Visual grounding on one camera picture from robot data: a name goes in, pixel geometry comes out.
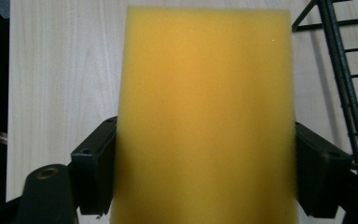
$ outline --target round hole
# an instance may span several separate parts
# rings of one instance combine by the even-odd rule
[[[89,155],[89,154],[92,153],[91,149],[90,149],[90,148],[87,148],[87,147],[81,149],[80,152],[83,153],[83,154],[86,154],[86,155]]]
[[[49,167],[37,173],[36,177],[38,179],[49,179],[55,176],[58,173],[58,171],[59,170],[56,167]]]
[[[339,154],[337,152],[329,152],[328,154],[332,157],[341,157],[341,154]]]

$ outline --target foam block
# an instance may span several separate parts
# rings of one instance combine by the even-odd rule
[[[113,224],[296,223],[290,16],[130,7]]]

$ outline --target light wood panel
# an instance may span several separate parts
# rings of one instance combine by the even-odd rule
[[[14,0],[10,21],[7,198],[25,177],[70,152],[117,113],[128,5],[282,8],[292,21],[308,0]],[[337,4],[341,19],[358,18],[358,1]],[[305,23],[319,21],[312,11]],[[358,27],[342,31],[358,47]],[[350,150],[322,31],[293,34],[296,119]],[[351,69],[358,71],[358,57]],[[82,217],[80,223],[108,223]],[[299,218],[300,223],[339,223]]]

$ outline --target yellow sponge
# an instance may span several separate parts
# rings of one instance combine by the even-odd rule
[[[131,7],[113,224],[296,223],[290,17]]]

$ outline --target black wire rack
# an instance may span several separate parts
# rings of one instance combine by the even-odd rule
[[[338,21],[334,9],[335,3],[347,1],[351,0],[311,0],[293,23],[292,31],[324,30],[324,36],[337,83],[338,95],[351,142],[351,150],[353,153],[352,168],[358,169],[358,99],[353,85],[353,79],[358,78],[358,74],[351,74],[346,56],[347,53],[358,51],[358,48],[345,49],[339,31],[339,28],[342,26],[358,24],[358,19]],[[322,22],[300,25],[314,7],[319,9]]]

